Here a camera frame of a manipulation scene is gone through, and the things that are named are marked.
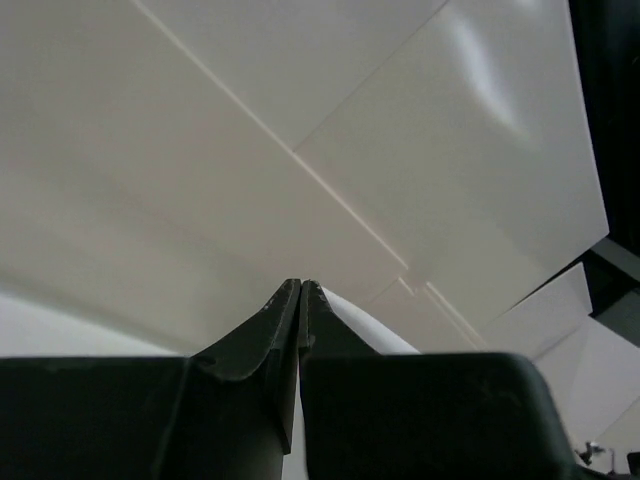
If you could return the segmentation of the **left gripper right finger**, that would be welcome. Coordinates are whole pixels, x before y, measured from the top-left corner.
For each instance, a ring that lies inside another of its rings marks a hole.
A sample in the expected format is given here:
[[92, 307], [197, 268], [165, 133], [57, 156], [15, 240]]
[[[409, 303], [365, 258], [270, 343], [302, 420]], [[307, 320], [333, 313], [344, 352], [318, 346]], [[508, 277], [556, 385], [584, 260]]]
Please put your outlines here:
[[312, 479], [576, 479], [550, 390], [508, 353], [385, 355], [303, 284], [299, 379]]

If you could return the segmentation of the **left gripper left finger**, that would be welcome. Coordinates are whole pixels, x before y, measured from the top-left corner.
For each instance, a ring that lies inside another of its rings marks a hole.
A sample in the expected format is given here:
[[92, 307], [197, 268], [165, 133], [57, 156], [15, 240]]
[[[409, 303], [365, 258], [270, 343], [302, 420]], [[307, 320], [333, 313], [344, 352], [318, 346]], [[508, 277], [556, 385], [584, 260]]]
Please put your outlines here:
[[278, 479], [290, 452], [301, 283], [201, 352], [6, 358], [5, 479]]

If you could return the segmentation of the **white tank top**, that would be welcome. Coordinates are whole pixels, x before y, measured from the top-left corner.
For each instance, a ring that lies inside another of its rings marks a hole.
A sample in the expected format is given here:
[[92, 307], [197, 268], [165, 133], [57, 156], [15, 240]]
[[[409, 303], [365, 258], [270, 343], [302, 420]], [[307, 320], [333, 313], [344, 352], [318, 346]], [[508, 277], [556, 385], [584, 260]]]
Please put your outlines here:
[[[323, 293], [333, 312], [341, 321], [376, 352], [400, 355], [419, 353], [414, 346], [358, 306], [326, 288], [323, 289]], [[291, 453], [286, 455], [283, 460], [282, 478], [284, 480], [304, 480], [308, 478], [305, 454], [303, 408], [300, 384], [297, 384], [292, 449]]]

